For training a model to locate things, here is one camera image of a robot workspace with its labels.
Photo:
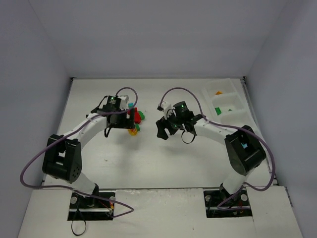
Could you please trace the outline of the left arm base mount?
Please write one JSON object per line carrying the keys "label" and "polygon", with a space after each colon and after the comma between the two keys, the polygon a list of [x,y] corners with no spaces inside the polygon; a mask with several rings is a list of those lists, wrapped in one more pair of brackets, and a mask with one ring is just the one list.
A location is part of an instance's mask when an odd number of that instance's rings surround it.
{"label": "left arm base mount", "polygon": [[72,193],[68,221],[112,221],[114,203]]}

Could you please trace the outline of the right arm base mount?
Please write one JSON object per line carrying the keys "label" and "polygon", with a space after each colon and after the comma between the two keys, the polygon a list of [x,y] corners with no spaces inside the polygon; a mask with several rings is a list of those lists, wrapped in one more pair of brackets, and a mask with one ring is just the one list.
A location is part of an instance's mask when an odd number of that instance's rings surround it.
{"label": "right arm base mount", "polygon": [[222,187],[204,190],[204,205],[207,218],[252,217],[253,213],[246,188],[236,195],[228,194]]}

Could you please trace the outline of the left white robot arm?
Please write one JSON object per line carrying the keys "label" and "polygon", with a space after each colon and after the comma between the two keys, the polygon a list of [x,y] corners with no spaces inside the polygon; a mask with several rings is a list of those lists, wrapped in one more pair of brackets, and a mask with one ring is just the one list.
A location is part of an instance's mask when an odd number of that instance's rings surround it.
{"label": "left white robot arm", "polygon": [[52,146],[45,152],[42,171],[55,179],[61,179],[71,185],[73,190],[83,192],[86,196],[98,196],[99,187],[82,172],[82,149],[98,133],[103,131],[105,137],[112,128],[133,129],[134,116],[128,110],[129,97],[106,96],[104,105],[98,105],[86,115],[86,118],[73,130],[64,135],[53,134],[47,145]]}

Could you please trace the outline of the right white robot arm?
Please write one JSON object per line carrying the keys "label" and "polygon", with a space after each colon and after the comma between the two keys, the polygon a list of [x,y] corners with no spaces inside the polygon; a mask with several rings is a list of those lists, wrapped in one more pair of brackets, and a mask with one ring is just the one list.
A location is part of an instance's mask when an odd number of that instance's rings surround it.
{"label": "right white robot arm", "polygon": [[247,125],[235,132],[220,129],[205,120],[202,114],[195,115],[184,101],[174,106],[162,102],[157,110],[163,112],[163,117],[156,122],[158,138],[167,140],[170,135],[181,130],[193,137],[209,138],[226,147],[232,170],[219,187],[223,199],[237,193],[250,173],[266,159],[262,145],[250,135],[253,130]]}

